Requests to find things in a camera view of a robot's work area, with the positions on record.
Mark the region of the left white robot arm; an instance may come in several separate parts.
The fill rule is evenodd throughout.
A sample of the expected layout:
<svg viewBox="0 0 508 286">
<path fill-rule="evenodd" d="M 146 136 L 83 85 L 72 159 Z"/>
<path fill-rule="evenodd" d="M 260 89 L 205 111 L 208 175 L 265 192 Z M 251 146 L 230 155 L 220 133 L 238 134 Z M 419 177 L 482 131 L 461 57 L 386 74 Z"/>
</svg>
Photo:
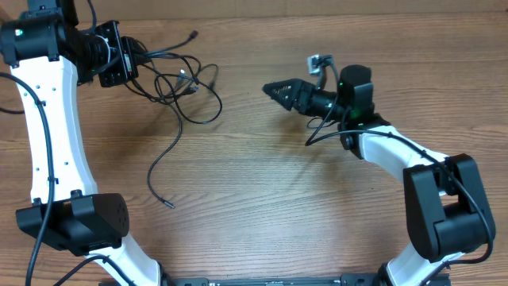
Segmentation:
<svg viewBox="0 0 508 286">
<path fill-rule="evenodd" d="M 17 224 L 36 244 L 101 265 L 119 285 L 168 285 L 160 263 L 129 231 L 118 193 L 100 193 L 83 148 L 77 89 L 137 76 L 131 41 L 108 21 L 81 30 L 72 1 L 32 0 L 1 27 L 1 52 L 24 107 L 33 165 L 31 205 Z"/>
</svg>

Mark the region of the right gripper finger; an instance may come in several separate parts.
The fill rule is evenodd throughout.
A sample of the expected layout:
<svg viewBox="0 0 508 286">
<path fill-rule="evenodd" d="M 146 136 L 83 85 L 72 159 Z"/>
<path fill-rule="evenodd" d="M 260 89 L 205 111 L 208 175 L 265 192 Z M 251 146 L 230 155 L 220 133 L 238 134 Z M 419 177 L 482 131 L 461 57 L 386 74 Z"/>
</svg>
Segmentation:
<svg viewBox="0 0 508 286">
<path fill-rule="evenodd" d="M 277 91 L 275 93 L 275 101 L 286 110 L 306 111 L 305 91 Z"/>
<path fill-rule="evenodd" d="M 301 79 L 286 79 L 283 81 L 267 83 L 262 91 L 272 99 L 293 99 L 302 86 Z"/>
</svg>

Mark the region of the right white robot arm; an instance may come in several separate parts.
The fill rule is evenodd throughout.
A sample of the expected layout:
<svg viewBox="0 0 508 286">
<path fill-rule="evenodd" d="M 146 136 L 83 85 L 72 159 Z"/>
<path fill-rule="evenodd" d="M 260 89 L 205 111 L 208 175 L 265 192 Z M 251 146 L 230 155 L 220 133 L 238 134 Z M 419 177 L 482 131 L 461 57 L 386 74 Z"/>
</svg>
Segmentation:
<svg viewBox="0 0 508 286">
<path fill-rule="evenodd" d="M 263 92 L 286 110 L 337 124 L 329 137 L 384 169 L 403 185 L 409 245 L 376 274 L 341 277 L 343 285 L 449 285 L 443 269 L 476 265 L 494 248 L 495 221 L 475 160 L 448 156 L 403 136 L 375 112 L 371 69 L 349 65 L 335 71 L 337 89 L 302 79 L 267 83 Z"/>
</svg>

